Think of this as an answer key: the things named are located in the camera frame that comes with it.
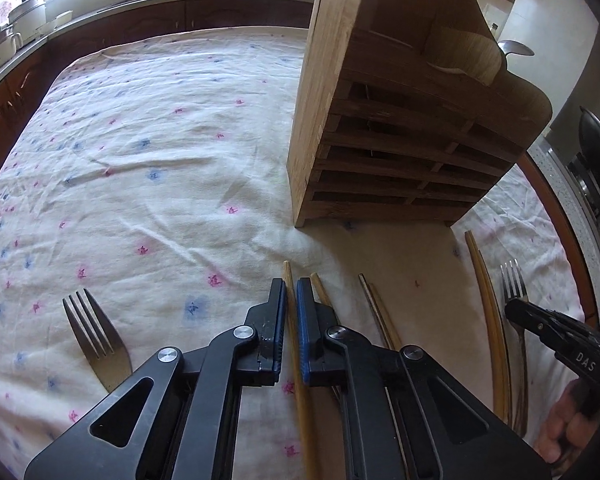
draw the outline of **wooden rack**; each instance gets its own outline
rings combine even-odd
[[[457,221],[551,118],[476,0],[316,0],[287,160],[307,219]]]

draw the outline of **finger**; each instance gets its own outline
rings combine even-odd
[[[552,407],[552,411],[555,413],[555,415],[559,416],[564,422],[569,422],[578,411],[576,402],[573,400],[573,397],[571,397],[571,390],[573,389],[576,381],[571,381],[569,384],[567,384],[567,387],[562,392],[560,399],[558,399],[558,401]]]
[[[597,428],[598,424],[596,422],[589,420],[581,413],[576,413],[567,425],[567,439],[575,447],[583,449],[589,443]]]
[[[549,415],[547,415],[546,421],[544,422],[544,431],[546,436],[551,440],[558,440],[558,437],[561,436],[564,428],[566,428],[568,420],[562,416],[561,411],[564,409],[560,409],[557,404],[554,404],[549,410]]]
[[[554,439],[549,438],[543,430],[536,439],[534,449],[547,463],[555,462],[560,458],[560,445]]]

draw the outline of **table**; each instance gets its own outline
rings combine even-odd
[[[494,283],[515,257],[533,302],[582,318],[564,250],[518,168],[451,229],[296,230],[285,161],[305,41],[305,30],[273,27],[173,34],[87,56],[53,84],[0,172],[0,459],[16,476],[106,394],[61,309],[79,287],[137,368],[161,346],[189,351],[240,324],[285,259],[296,278],[318,272],[342,322],[379,344],[362,272],[402,340],[487,406],[465,230]],[[531,441],[573,375],[532,336],[528,352]],[[302,475],[288,363],[286,348],[280,382],[243,393],[235,478]],[[320,440],[336,443],[335,407],[322,402],[319,416]],[[323,460],[344,477],[342,457]]]

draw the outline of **metal fork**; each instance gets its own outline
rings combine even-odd
[[[522,278],[522,272],[518,261],[514,259],[500,266],[502,275],[502,290],[504,291],[504,302],[508,303],[514,298],[520,298],[523,301],[529,301],[526,294],[525,280]],[[520,353],[522,354],[522,371],[520,373],[520,385],[518,387],[518,399],[516,401],[516,416],[513,421],[513,431],[518,436],[524,437],[526,433],[526,424],[528,418],[529,389],[528,389],[528,371],[526,368],[526,342],[525,329],[516,323],[511,323],[520,343]]]
[[[75,295],[80,306],[75,303],[71,294],[69,302],[73,309],[64,298],[62,305],[84,356],[102,385],[111,393],[131,375],[131,360],[122,339],[98,302],[86,288],[83,291],[98,322],[93,319],[79,291]]]

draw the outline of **chopstick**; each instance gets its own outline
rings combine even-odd
[[[391,350],[400,350],[400,348],[402,348],[402,341],[391,321],[391,317],[389,316],[384,303],[382,303],[382,300],[380,299],[378,290],[372,283],[367,283],[364,274],[359,274],[358,278],[360,279],[362,289],[365,291],[366,300],[374,315],[378,330],[382,334],[382,339],[384,339],[384,346]]]
[[[314,286],[315,291],[318,293],[318,299],[320,300],[320,303],[333,308],[333,303],[331,303],[331,299],[329,298],[329,295],[327,294],[327,290],[324,288],[324,285],[322,284],[322,281],[320,280],[320,276],[318,276],[318,273],[312,272],[311,275],[309,276],[309,279],[311,280],[311,284]]]
[[[296,305],[296,292],[294,278],[291,273],[291,264],[285,261],[282,264],[282,279],[286,285],[286,326],[291,339],[291,361],[294,371],[294,395],[298,409],[298,427],[300,442],[302,444],[302,458],[304,470],[308,480],[320,480],[320,460],[318,458],[317,440],[315,436],[314,406],[309,388],[302,380],[300,371],[300,354],[298,339],[298,311]]]
[[[493,378],[493,413],[511,427],[513,423],[511,403],[511,371],[509,368],[509,355],[507,343],[504,337],[504,328],[500,318],[498,301],[493,291],[493,284],[489,278],[487,267],[484,264],[482,253],[475,243],[474,234],[471,231],[464,233],[464,239],[469,247],[471,261],[474,264],[475,277],[478,280],[484,319],[487,324],[487,336],[489,349],[491,351],[491,375]]]

